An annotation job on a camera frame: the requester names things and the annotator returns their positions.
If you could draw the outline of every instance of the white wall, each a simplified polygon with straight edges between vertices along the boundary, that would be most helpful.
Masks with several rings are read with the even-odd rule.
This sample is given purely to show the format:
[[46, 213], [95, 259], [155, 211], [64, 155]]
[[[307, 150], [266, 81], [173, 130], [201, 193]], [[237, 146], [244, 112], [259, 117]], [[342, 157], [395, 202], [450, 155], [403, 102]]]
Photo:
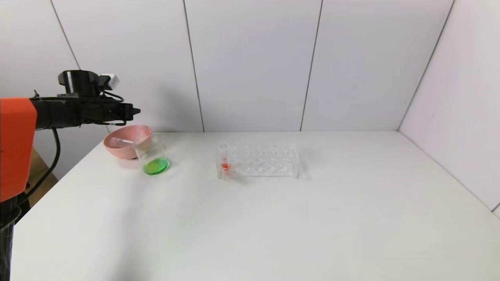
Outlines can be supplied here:
[[400, 131], [490, 210], [500, 202], [500, 1], [457, 0]]
[[397, 130], [452, 2], [325, 0], [302, 130]]
[[114, 73], [130, 124], [203, 130], [183, 0], [54, 0], [83, 70]]
[[[78, 69], [50, 0], [0, 1], [0, 97], [42, 97], [65, 92], [64, 70]], [[104, 126], [58, 130], [61, 156], [53, 174], [62, 178], [108, 134]], [[51, 165], [56, 143], [51, 130], [35, 133], [33, 146]]]
[[321, 0], [185, 0], [205, 130], [299, 131]]

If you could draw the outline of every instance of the green liquid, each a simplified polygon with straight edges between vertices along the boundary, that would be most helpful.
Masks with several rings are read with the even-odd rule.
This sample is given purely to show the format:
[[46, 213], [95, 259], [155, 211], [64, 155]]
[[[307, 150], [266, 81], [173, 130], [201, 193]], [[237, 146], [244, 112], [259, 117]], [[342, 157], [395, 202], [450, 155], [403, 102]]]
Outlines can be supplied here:
[[159, 174], [170, 166], [170, 162], [166, 158], [156, 158], [155, 160], [144, 165], [144, 173], [148, 175]]

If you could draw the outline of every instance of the wooden floor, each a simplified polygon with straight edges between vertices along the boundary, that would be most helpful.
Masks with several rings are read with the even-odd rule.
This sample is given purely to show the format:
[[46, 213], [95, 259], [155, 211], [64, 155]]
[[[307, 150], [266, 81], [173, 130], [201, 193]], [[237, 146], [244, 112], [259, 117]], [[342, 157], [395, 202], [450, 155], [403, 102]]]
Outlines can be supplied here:
[[[35, 186], [48, 169], [49, 167], [47, 167], [47, 164], [45, 164], [38, 152], [33, 148], [31, 151], [31, 164], [29, 166], [29, 188], [27, 188], [24, 192], [26, 193], [30, 191], [30, 189]], [[57, 184], [57, 182], [58, 179], [51, 173], [43, 181], [38, 190], [35, 191], [29, 198], [29, 205], [33, 207], [55, 184]]]

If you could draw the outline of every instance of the white table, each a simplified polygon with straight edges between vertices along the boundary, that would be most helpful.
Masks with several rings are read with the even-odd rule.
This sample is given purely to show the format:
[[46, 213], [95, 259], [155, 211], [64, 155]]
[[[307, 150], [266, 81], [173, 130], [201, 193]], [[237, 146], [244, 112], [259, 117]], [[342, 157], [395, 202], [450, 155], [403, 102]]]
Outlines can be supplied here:
[[[11, 280], [500, 280], [500, 220], [397, 132], [161, 136], [165, 173], [100, 144], [52, 188]], [[223, 140], [295, 142], [303, 174], [218, 179]]]

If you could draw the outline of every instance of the glass beaker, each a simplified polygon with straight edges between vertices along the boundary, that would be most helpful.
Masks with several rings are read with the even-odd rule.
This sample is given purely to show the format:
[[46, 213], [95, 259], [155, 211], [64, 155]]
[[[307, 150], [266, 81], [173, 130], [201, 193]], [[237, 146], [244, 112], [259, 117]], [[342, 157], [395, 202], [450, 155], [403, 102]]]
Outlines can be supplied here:
[[157, 175], [169, 168], [170, 162], [165, 157], [162, 141], [157, 135], [151, 135], [151, 141], [136, 143], [133, 148], [144, 173]]

